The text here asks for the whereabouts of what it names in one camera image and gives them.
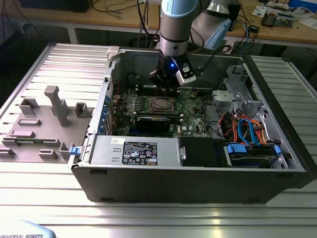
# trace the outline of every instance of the desk leg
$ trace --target desk leg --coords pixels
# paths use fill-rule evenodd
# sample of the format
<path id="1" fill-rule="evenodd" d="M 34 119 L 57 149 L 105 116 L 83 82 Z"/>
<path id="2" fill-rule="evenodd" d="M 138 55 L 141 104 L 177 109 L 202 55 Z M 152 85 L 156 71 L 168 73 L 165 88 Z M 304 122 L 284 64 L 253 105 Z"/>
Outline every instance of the desk leg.
<path id="1" fill-rule="evenodd" d="M 78 38 L 77 38 L 77 35 L 76 35 L 75 28 L 70 28 L 70 27 L 68 27 L 68 28 L 67 28 L 67 31 L 68 31 L 68 35 L 69 35 L 70 42 L 71 42 L 72 44 L 78 44 L 79 41 L 78 41 Z"/>

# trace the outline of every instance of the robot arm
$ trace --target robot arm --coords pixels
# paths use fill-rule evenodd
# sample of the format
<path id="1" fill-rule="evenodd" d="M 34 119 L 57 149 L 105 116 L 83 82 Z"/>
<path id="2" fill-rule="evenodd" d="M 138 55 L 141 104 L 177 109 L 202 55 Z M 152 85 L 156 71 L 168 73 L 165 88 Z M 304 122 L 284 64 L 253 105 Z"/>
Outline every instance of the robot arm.
<path id="1" fill-rule="evenodd" d="M 199 70 L 192 68 L 186 55 L 191 27 L 195 24 L 195 31 L 205 38 L 203 47 L 216 48 L 231 23 L 228 2 L 162 0 L 159 62 L 156 70 L 150 72 L 156 86 L 169 94 L 180 85 L 196 80 Z"/>

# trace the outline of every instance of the wooden desk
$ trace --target wooden desk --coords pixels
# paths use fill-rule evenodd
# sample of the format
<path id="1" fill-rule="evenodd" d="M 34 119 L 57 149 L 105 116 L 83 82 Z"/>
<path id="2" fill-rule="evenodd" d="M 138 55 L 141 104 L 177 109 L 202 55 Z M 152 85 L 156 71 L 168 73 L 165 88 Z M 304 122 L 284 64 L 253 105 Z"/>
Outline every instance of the wooden desk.
<path id="1" fill-rule="evenodd" d="M 122 11 L 122 19 L 110 16 L 105 12 L 99 12 L 90 8 L 86 13 L 70 12 L 62 10 L 48 10 L 35 8 L 22 8 L 18 0 L 15 0 L 21 12 L 33 23 L 40 25 L 60 26 L 68 30 L 68 34 L 72 44 L 77 44 L 78 39 L 75 33 L 76 28 L 139 32 L 140 19 L 137 7 L 132 7 Z M 123 0 L 106 0 L 107 5 L 120 3 Z M 111 6 L 111 10 L 121 9 L 135 5 L 135 0 L 129 0 L 125 4 Z M 7 0 L 7 14 L 12 22 L 20 24 L 27 23 L 18 12 L 12 0 Z M 141 4 L 141 12 L 143 12 L 144 4 Z M 95 4 L 95 8 L 105 10 L 103 0 Z M 155 33 L 159 24 L 159 6 L 150 4 L 149 6 L 149 32 Z"/>
<path id="2" fill-rule="evenodd" d="M 253 16 L 252 13 L 256 6 L 261 5 L 258 0 L 241 0 L 246 18 L 249 19 L 252 25 L 260 27 L 256 42 L 273 45 L 286 46 L 303 46 L 317 47 L 317 30 L 305 26 L 299 22 L 295 22 L 292 28 L 288 27 L 265 27 L 261 25 L 261 17 Z M 227 33 L 227 37 L 236 40 L 238 37 L 243 37 L 244 31 L 239 23 L 235 24 L 234 30 Z"/>
<path id="3" fill-rule="evenodd" d="M 86 13 L 68 12 L 60 10 L 46 10 L 46 9 L 33 9 L 22 8 L 18 0 L 15 0 L 22 13 L 33 24 L 51 25 L 66 27 L 72 44 L 77 44 L 77 36 L 75 29 L 96 29 L 96 30 L 109 30 L 109 31 L 125 31 L 125 32 L 139 32 L 140 19 L 137 13 L 137 8 L 132 7 L 122 11 L 122 19 L 110 16 L 104 12 L 98 12 L 90 8 Z M 119 3 L 120 0 L 106 0 L 107 4 Z M 241 0 L 245 10 L 246 17 L 251 21 L 251 24 L 260 27 L 260 31 L 256 42 L 262 44 L 273 45 L 286 45 L 286 46 L 299 46 L 299 47 L 317 47 L 317 31 L 307 27 L 298 22 L 294 23 L 293 28 L 286 27 L 264 27 L 261 26 L 261 18 L 253 16 L 252 8 L 260 5 L 257 0 Z M 135 1 L 130 0 L 123 5 L 113 6 L 111 9 L 119 9 L 127 6 L 134 5 Z M 95 7 L 104 10 L 103 0 L 100 0 Z M 159 24 L 159 10 L 155 4 L 150 4 L 149 7 L 149 31 L 155 33 Z M 26 21 L 21 17 L 12 3 L 12 0 L 7 0 L 7 13 L 11 21 L 25 24 Z M 239 37 L 244 36 L 240 24 L 236 24 L 232 32 L 228 32 L 226 40 L 233 43 Z"/>

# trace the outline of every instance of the blue cable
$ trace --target blue cable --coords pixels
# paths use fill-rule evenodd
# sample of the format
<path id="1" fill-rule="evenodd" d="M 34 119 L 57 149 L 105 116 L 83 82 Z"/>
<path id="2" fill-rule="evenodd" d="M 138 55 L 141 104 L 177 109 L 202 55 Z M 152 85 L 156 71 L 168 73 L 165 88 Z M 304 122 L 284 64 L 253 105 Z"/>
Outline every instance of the blue cable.
<path id="1" fill-rule="evenodd" d="M 238 124 L 238 135 L 239 135 L 239 137 L 240 137 L 241 140 L 243 140 L 247 145 L 250 145 L 249 142 L 248 142 L 245 138 L 243 138 L 243 136 L 242 136 L 241 128 L 242 128 L 242 123 L 243 123 L 244 121 L 246 121 L 246 122 L 249 124 L 249 127 L 250 127 L 250 135 L 251 135 L 251 138 L 252 138 L 253 143 L 254 143 L 255 145 L 260 145 L 259 142 L 258 142 L 257 137 L 254 135 L 253 125 L 252 125 L 251 121 L 248 120 L 248 119 L 242 119 L 242 120 L 239 121 L 239 124 Z"/>
<path id="2" fill-rule="evenodd" d="M 245 47 L 247 46 L 247 43 L 248 43 L 248 39 L 249 39 L 249 30 L 246 26 L 246 24 L 244 24 L 243 22 L 240 22 L 245 28 L 246 28 L 246 34 L 247 34 L 247 40 L 246 40 L 246 43 L 244 44 L 243 48 L 242 48 L 242 51 L 240 54 L 242 54 L 245 50 Z"/>

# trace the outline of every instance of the cable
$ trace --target cable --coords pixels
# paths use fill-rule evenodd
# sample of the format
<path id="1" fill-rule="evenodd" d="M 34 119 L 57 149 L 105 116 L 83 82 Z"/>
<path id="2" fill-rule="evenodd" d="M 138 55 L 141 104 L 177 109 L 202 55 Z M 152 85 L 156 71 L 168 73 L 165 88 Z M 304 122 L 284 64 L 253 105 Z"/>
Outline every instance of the cable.
<path id="1" fill-rule="evenodd" d="M 312 52 L 314 52 L 315 54 L 317 54 L 317 52 L 313 51 L 313 50 L 310 49 L 310 48 L 305 48 L 305 49 L 306 49 L 306 51 L 307 51 L 311 56 L 313 56 L 314 58 L 317 59 L 317 56 L 313 55 L 313 53 L 312 53 Z"/>
<path id="2" fill-rule="evenodd" d="M 136 1 L 137 1 L 137 7 L 138 7 L 138 14 L 139 14 L 139 17 L 140 17 L 140 21 L 141 21 L 143 30 L 144 30 L 145 33 L 148 35 L 148 37 L 152 38 L 151 35 L 149 34 L 148 30 L 145 28 L 145 24 L 144 24 L 144 21 L 143 21 L 143 18 L 142 18 L 142 14 L 141 14 L 141 9 L 140 9 L 139 0 L 136 0 Z"/>
<path id="3" fill-rule="evenodd" d="M 119 81 L 118 80 L 112 80 L 109 84 L 108 84 L 108 87 L 107 87 L 107 89 L 109 89 L 110 88 L 110 85 L 112 84 L 112 86 L 114 87 L 114 84 L 113 84 L 113 82 L 117 82 L 117 84 L 118 84 L 118 90 L 117 90 L 117 93 L 116 93 L 116 95 L 115 95 L 115 97 L 119 94 L 119 91 L 120 91 L 120 84 L 119 84 Z"/>
<path id="4" fill-rule="evenodd" d="M 241 140 L 243 140 L 247 145 L 250 145 L 249 142 L 248 142 L 245 138 L 243 138 L 243 136 L 242 136 L 241 127 L 242 127 L 242 123 L 243 123 L 244 121 L 246 121 L 246 122 L 249 124 L 249 127 L 250 127 L 250 135 L 251 135 L 251 138 L 252 138 L 253 143 L 254 143 L 254 144 L 258 144 L 259 142 L 258 142 L 257 138 L 256 138 L 255 135 L 254 135 L 253 125 L 252 125 L 251 121 L 248 120 L 248 119 L 242 119 L 242 120 L 239 121 L 239 124 L 238 124 L 238 135 L 239 135 L 239 137 L 240 137 Z"/>
<path id="5" fill-rule="evenodd" d="M 247 35 L 247 40 L 246 40 L 246 43 L 248 42 L 248 39 L 249 39 L 249 30 L 248 30 L 248 27 L 247 27 L 247 25 L 246 24 L 244 24 L 243 22 L 240 22 L 245 28 L 246 28 L 246 35 Z M 241 51 L 241 54 L 244 52 L 244 50 L 245 50 L 245 46 L 247 45 L 247 44 L 244 44 L 244 46 L 243 46 L 243 48 L 242 48 L 242 51 Z"/>
<path id="6" fill-rule="evenodd" d="M 244 24 L 245 24 L 245 28 L 247 29 L 247 28 L 249 28 L 249 26 L 250 26 L 251 24 L 250 24 L 249 19 L 247 19 L 246 14 L 245 14 L 243 8 L 241 8 L 241 11 L 242 11 L 242 13 L 243 13 L 243 16 L 241 16 L 241 15 L 238 15 L 238 16 L 243 17 L 243 18 L 245 19 L 245 23 L 244 23 Z M 244 36 L 242 37 L 241 41 L 239 42 L 238 46 L 231 52 L 232 54 L 236 51 L 236 49 L 240 49 L 240 45 L 241 45 L 243 39 L 245 38 L 246 35 L 248 36 L 247 30 L 244 31 L 244 33 L 245 33 L 245 34 L 244 34 Z"/>
<path id="7" fill-rule="evenodd" d="M 104 11 L 104 10 L 100 10 L 100 9 L 95 8 L 95 4 L 96 4 L 97 2 L 99 2 L 99 1 L 100 1 L 100 0 L 96 0 L 96 1 L 92 4 L 92 8 L 93 8 L 94 10 L 96 10 L 96 11 L 99 11 L 99 12 L 118 12 L 118 11 L 123 11 L 123 10 L 125 10 L 125 9 L 128 9 L 128 8 L 137 6 L 137 5 L 132 5 L 132 6 L 127 6 L 127 7 L 125 7 L 125 8 L 122 8 L 122 9 L 117 9 L 117 10 L 112 10 L 112 11 Z"/>
<path id="8" fill-rule="evenodd" d="M 311 68 L 309 69 L 308 73 L 307 73 L 307 79 L 310 80 L 312 78 L 312 76 L 315 74 L 317 69 L 317 59 L 314 61 L 314 63 L 312 64 Z"/>
<path id="9" fill-rule="evenodd" d="M 275 5 L 274 0 L 272 1 L 272 3 L 273 3 L 273 5 L 275 6 L 275 8 L 277 8 L 277 9 L 279 9 L 279 10 L 283 10 L 283 11 L 287 10 L 287 9 L 284 9 L 284 8 L 283 8 L 284 5 L 286 4 L 286 0 L 284 0 L 284 3 L 283 3 L 282 6 L 277 6 L 277 5 Z"/>
<path id="10" fill-rule="evenodd" d="M 211 120 L 210 122 L 208 122 L 207 124 L 210 124 L 210 123 L 218 123 L 217 120 Z"/>
<path id="11" fill-rule="evenodd" d="M 148 3 L 146 3 L 146 6 L 144 7 L 144 11 L 143 11 L 143 15 L 142 15 L 142 20 L 143 22 L 145 21 L 145 15 L 146 15 L 146 11 L 147 11 L 147 5 Z M 143 31 L 143 27 L 140 25 L 140 32 L 139 32 L 139 36 L 138 36 L 138 43 L 137 46 L 140 47 L 139 43 L 140 43 L 140 37 L 141 37 L 141 33 Z"/>
<path id="12" fill-rule="evenodd" d="M 154 37 L 152 38 L 152 40 L 151 40 L 151 43 L 150 43 L 150 49 L 152 48 L 152 46 L 153 46 L 153 43 L 154 43 L 154 38 L 155 38 L 155 36 L 158 34 L 158 32 L 159 32 L 159 29 L 160 29 L 160 6 L 158 6 L 158 29 L 157 29 L 157 31 L 154 33 Z"/>
<path id="13" fill-rule="evenodd" d="M 210 95 L 208 96 L 208 98 L 207 98 L 207 101 L 206 101 L 206 104 L 205 104 L 205 107 L 204 107 L 204 111 L 203 111 L 203 116 L 204 116 L 204 119 L 205 119 L 205 122 L 206 122 L 208 128 L 209 128 L 210 130 L 212 130 L 214 133 L 216 133 L 216 135 L 219 136 L 220 138 L 225 139 L 225 138 L 223 137 L 223 135 L 221 135 L 219 132 L 217 132 L 215 129 L 213 129 L 213 128 L 207 123 L 207 119 L 206 119 L 206 107 L 207 107 L 208 101 L 209 101 L 209 99 L 210 99 L 211 96 L 212 96 L 212 94 L 210 94 Z"/>
<path id="14" fill-rule="evenodd" d="M 237 131 L 235 121 L 232 120 L 232 130 L 233 130 L 233 142 L 237 142 Z"/>
<path id="15" fill-rule="evenodd" d="M 149 2 L 147 1 L 147 4 L 146 4 L 146 11 L 147 11 L 147 20 L 146 20 L 146 23 L 147 23 L 147 29 L 149 28 Z M 146 47 L 145 48 L 147 48 L 148 47 L 148 35 L 146 35 Z"/>
<path id="16" fill-rule="evenodd" d="M 212 61 L 212 59 L 214 58 L 215 54 L 217 54 L 220 50 L 222 50 L 222 49 L 224 49 L 224 48 L 226 48 L 226 47 L 229 48 L 229 50 L 226 51 L 226 52 L 229 52 L 229 51 L 231 50 L 231 46 L 230 46 L 230 45 L 221 46 L 221 47 L 219 47 L 218 49 L 216 49 L 216 50 L 213 52 L 212 56 L 209 58 L 209 60 L 208 60 L 207 63 L 205 64 L 205 66 L 202 68 L 201 73 L 206 70 L 206 68 L 208 67 L 208 65 L 210 64 L 210 62 Z"/>
<path id="17" fill-rule="evenodd" d="M 258 131 L 255 131 L 255 133 L 256 133 L 257 136 L 258 136 L 258 140 L 259 140 L 260 144 L 263 144 L 263 143 L 262 143 L 262 140 L 261 140 L 260 133 L 259 133 Z"/>
<path id="18" fill-rule="evenodd" d="M 127 0 L 126 0 L 125 2 L 123 2 L 123 3 L 111 4 L 111 5 L 107 6 L 107 5 L 106 5 L 106 0 L 104 0 L 105 10 L 106 10 L 106 11 L 110 11 L 110 9 L 109 9 L 110 6 L 113 6 L 113 5 L 121 5 L 121 4 L 125 4 L 126 2 L 127 2 Z M 108 15 L 110 15 L 110 16 L 114 16 L 114 17 L 116 17 L 116 18 L 118 18 L 118 19 L 122 19 L 121 16 L 115 15 L 114 13 L 111 13 L 111 12 L 106 12 L 106 13 L 107 13 Z"/>
<path id="19" fill-rule="evenodd" d="M 262 138 L 263 138 L 264 144 L 267 145 L 267 142 L 266 142 L 265 137 L 264 137 L 264 129 L 262 129 Z"/>
<path id="20" fill-rule="evenodd" d="M 193 30 L 196 33 L 196 35 L 199 36 L 199 38 L 202 40 L 202 47 L 204 47 L 205 41 L 204 41 L 203 37 L 201 36 L 201 34 L 199 34 L 193 27 L 191 27 L 191 30 Z"/>
<path id="21" fill-rule="evenodd" d="M 21 16 L 23 16 L 23 18 L 31 25 L 34 27 L 34 30 L 40 35 L 40 37 L 46 42 L 48 43 L 48 41 L 45 39 L 45 37 L 38 31 L 38 29 L 36 29 L 36 27 L 29 21 L 28 18 L 26 18 L 26 16 L 21 12 L 21 10 L 19 9 L 19 7 L 17 6 L 15 0 L 13 0 L 13 4 L 15 6 L 15 8 L 18 10 L 18 12 L 21 14 Z"/>
<path id="22" fill-rule="evenodd" d="M 197 88 L 197 84 L 199 84 L 199 83 L 206 83 L 210 87 L 209 89 L 212 89 L 212 85 L 207 80 L 196 80 L 193 88 Z"/>
<path id="23" fill-rule="evenodd" d="M 29 50 L 29 39 L 31 37 L 31 33 L 32 33 L 33 30 L 34 30 L 34 27 L 32 27 L 32 29 L 30 30 L 29 36 L 28 36 L 28 38 L 26 40 L 26 49 L 28 50 L 28 52 L 30 52 L 30 50 Z"/>

